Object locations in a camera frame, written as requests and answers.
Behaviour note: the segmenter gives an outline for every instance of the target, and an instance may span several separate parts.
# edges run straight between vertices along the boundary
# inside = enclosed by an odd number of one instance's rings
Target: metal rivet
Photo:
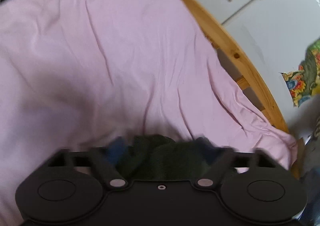
[[[122,187],[125,185],[125,180],[122,179],[113,179],[110,181],[110,185],[113,187]]]
[[[164,189],[166,189],[166,186],[165,185],[158,185],[158,189],[159,190],[164,190]]]
[[[209,186],[212,186],[213,185],[213,181],[210,180],[210,179],[200,179],[197,181],[197,184],[202,186],[202,187],[209,187]]]

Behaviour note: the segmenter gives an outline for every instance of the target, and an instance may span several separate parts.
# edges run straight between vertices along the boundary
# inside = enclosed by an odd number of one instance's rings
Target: pink fabric
[[[286,168],[296,157],[180,0],[4,3],[0,112],[0,225],[21,223],[15,190],[58,148],[159,133],[264,148]]]

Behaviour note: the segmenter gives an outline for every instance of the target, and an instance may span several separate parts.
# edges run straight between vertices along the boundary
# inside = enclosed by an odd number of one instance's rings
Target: colorful flower picture
[[[294,106],[300,106],[311,96],[320,93],[320,39],[307,49],[305,60],[298,71],[282,73],[293,99]]]

